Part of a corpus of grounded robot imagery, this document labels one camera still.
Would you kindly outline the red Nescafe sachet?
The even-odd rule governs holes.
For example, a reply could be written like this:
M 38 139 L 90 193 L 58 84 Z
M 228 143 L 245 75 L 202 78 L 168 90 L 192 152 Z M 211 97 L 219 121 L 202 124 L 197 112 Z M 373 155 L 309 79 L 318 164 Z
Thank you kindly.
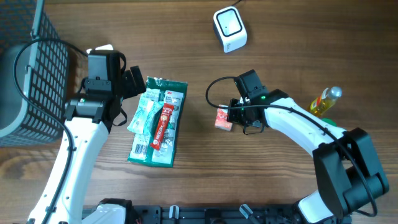
M 153 142 L 150 144 L 150 146 L 157 151 L 160 150 L 164 133 L 165 130 L 167 129 L 167 125 L 169 123 L 173 110 L 174 110 L 174 105 L 164 103 Z

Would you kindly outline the green lid jar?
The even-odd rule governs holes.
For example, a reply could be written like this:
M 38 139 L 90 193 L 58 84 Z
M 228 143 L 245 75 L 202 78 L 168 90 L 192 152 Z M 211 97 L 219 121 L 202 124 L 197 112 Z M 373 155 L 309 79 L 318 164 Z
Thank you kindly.
M 324 122 L 326 122 L 326 123 L 328 123 L 328 124 L 330 124 L 330 125 L 332 125 L 332 126 L 337 126 L 337 124 L 336 124 L 333 120 L 331 120 L 331 119 L 322 118 L 322 121 L 324 121 Z

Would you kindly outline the yellow Vim dish soap bottle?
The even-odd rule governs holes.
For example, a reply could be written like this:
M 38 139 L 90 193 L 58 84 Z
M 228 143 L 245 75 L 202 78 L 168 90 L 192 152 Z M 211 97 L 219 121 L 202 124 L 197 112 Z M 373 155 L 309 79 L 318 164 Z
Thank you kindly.
M 329 110 L 336 101 L 342 96 L 343 91 L 338 86 L 326 88 L 320 96 L 315 98 L 308 106 L 308 111 L 316 116 L 321 117 Z

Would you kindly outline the orange Kleenex tissue pack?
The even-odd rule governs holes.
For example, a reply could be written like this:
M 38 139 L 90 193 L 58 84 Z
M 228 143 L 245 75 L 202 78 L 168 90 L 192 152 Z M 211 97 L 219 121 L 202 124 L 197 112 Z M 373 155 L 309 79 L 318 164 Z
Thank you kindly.
M 232 130 L 232 127 L 233 124 L 228 122 L 228 110 L 218 108 L 215 119 L 215 128 L 230 131 Z

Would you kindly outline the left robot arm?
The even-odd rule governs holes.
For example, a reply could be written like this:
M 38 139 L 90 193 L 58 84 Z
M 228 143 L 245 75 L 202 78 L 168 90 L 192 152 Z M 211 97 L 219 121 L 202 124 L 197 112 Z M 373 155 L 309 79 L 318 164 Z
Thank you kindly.
M 127 69 L 117 50 L 92 50 L 81 86 L 84 93 L 66 104 L 63 141 L 28 223 L 134 223 L 138 217 L 126 199 L 106 198 L 87 217 L 83 206 L 96 158 L 114 119 L 125 114 L 123 100 L 146 90 L 141 71 L 138 66 Z

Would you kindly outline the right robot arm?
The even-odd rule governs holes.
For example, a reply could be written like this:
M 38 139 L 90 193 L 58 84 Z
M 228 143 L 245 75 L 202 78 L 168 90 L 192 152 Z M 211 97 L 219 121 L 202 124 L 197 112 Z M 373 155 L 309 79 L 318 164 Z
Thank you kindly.
M 373 209 L 367 215 L 377 214 L 375 199 L 389 191 L 389 183 L 365 130 L 322 121 L 283 91 L 268 91 L 254 70 L 233 80 L 241 97 L 230 101 L 228 121 L 280 131 L 313 159 L 318 188 L 298 201 L 298 220 L 342 220 L 353 212 L 364 214 L 367 204 Z

